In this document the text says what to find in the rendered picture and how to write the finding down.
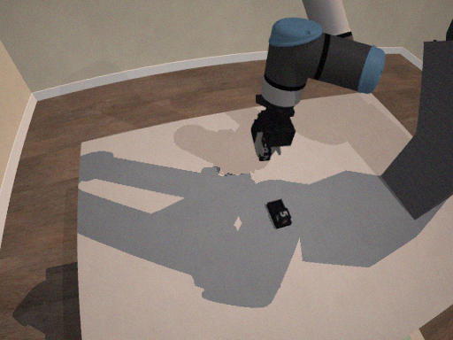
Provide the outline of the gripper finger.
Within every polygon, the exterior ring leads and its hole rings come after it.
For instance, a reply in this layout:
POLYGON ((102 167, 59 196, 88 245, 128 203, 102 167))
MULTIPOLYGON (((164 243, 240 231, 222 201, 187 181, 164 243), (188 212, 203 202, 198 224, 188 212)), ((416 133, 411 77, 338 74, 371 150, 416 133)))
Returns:
POLYGON ((270 150, 271 150, 272 155, 274 154, 275 151, 277 151, 279 155, 281 154, 280 147, 270 147, 270 150))
POLYGON ((259 120, 254 120, 254 123, 251 126, 251 134, 252 134, 252 139, 253 139, 253 143, 254 143, 254 147, 255 147, 257 156, 259 157, 259 154, 260 154, 261 157, 263 157, 264 156, 264 147, 261 142, 263 133, 262 133, 262 130, 258 126, 258 122, 259 122, 259 120))

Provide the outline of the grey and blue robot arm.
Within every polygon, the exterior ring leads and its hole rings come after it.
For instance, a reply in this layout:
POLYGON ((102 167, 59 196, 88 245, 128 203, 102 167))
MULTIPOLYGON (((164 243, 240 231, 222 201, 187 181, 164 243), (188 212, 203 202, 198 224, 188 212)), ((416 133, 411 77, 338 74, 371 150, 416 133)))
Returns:
POLYGON ((302 1, 308 19, 285 18, 273 25, 256 103, 267 109, 265 100, 281 107, 297 105, 308 78, 372 93, 385 52, 353 40, 342 0, 302 1))

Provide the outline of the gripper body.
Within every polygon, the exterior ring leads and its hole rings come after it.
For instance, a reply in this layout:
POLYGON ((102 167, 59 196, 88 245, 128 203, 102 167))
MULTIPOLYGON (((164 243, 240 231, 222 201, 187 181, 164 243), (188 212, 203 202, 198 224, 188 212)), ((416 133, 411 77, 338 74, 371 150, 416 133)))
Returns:
POLYGON ((270 109, 265 108, 265 110, 262 110, 257 115, 257 120, 261 117, 261 120, 258 122, 259 128, 262 132, 264 130, 261 141, 263 147, 265 145, 266 147, 291 146, 296 133, 293 123, 290 120, 290 117, 294 117, 295 115, 294 106, 281 107, 271 104, 266 100, 265 103, 270 106, 270 109))

